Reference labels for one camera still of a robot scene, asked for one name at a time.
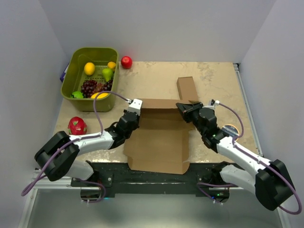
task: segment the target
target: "green bin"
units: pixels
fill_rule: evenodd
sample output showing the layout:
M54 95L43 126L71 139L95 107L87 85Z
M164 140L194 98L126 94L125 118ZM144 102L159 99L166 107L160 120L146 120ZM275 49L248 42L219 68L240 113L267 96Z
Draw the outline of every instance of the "green bin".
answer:
M112 90L116 92L119 69L118 69L118 53L112 48L105 47L84 47L77 50L70 61L66 77L61 87L61 94L69 100L72 105L79 111L93 111L93 100L91 98L71 98L71 94L74 91L80 91L81 85L84 81L93 79L98 83L105 83L102 76L102 70L107 68L108 62L115 62L116 69L113 76ZM95 72L92 76L87 76L84 73L85 64L91 62L95 65ZM114 94L108 94L106 97L96 100L96 109L98 112L108 112L115 104L116 96Z

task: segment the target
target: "round sticker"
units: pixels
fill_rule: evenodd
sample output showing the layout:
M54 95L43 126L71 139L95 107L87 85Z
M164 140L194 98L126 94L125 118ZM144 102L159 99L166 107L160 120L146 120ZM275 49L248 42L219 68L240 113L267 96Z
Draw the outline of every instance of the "round sticker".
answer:
M235 136L239 136L239 131L238 129L231 125L231 124L226 124L222 127L222 131L226 132L227 134L229 134L231 137L235 137Z

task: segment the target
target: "gray floor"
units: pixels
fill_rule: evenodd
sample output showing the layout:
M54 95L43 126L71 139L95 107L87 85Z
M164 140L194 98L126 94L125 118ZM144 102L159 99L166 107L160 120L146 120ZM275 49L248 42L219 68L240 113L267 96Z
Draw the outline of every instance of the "gray floor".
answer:
M81 203L79 190L40 190L30 228L281 228L277 212L244 190L223 206L192 195L116 195Z

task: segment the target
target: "lemon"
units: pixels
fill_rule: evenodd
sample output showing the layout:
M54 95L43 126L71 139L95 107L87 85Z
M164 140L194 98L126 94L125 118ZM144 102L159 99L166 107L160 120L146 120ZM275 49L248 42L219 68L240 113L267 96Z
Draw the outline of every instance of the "lemon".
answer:
M86 75L91 76L95 71L95 65L93 63L87 63L84 68Z
M109 62L108 63L108 68L110 68L114 72L115 68L116 68L116 63L115 62Z
M91 98L92 98L92 99L95 99L95 97L97 96L97 94L99 94L99 93L93 94L93 95L91 96ZM109 93L100 94L100 95L97 97L97 99L104 98L104 97L106 97L108 94L109 94Z

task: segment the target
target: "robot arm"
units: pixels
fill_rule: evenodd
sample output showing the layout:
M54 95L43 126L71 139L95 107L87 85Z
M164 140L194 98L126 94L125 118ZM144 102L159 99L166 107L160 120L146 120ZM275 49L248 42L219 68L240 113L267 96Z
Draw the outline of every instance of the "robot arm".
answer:
M81 154L116 148L130 138L132 131L139 127L140 111L142 101L134 99L130 101L127 110L118 122L114 122L102 133L87 135L67 135L64 131L56 133L35 155L35 160L42 168L50 157L67 142L69 144L64 152L52 160L47 166L45 174L50 181L56 181L64 176L87 180L94 170L86 161L76 161L75 158Z
M182 118L187 123L195 125L208 148L230 158L242 168L239 169L232 164L223 162L219 164L219 168L214 169L218 173L214 173L213 176L220 178L220 181L240 186L252 192L264 207L275 210L293 193L277 175L261 163L279 172L294 188L284 163L280 160L270 161L263 158L237 142L233 145L232 137L217 126L214 109L216 105L219 105L219 102L212 101L210 104L209 106L203 106L202 103L177 103L176 105Z

